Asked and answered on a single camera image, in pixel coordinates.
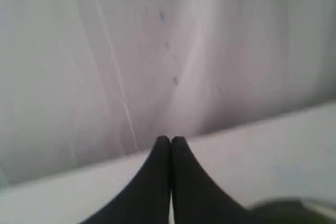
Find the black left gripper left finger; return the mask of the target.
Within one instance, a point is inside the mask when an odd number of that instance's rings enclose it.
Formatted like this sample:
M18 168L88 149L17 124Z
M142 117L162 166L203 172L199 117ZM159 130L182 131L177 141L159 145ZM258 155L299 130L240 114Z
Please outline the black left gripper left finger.
M171 143L159 136L132 180L86 223L169 223Z

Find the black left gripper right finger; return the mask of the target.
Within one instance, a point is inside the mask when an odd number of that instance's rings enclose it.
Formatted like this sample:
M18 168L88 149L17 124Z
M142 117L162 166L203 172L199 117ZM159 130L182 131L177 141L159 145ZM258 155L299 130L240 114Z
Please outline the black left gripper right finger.
M171 166L175 223L260 223L218 187L182 136L171 140Z

